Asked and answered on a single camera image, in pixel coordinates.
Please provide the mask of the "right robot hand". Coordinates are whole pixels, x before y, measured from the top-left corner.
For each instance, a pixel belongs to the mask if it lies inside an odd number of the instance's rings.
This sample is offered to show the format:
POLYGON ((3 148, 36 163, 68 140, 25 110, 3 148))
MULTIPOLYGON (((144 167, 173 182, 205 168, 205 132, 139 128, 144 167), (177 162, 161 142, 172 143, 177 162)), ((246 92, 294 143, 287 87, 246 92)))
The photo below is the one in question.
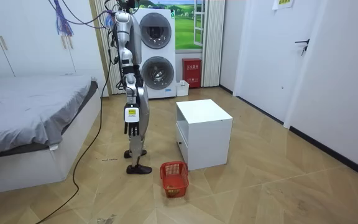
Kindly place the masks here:
POLYGON ((140 134, 140 108, 138 104, 126 104, 124 107, 124 133, 129 136, 140 134))

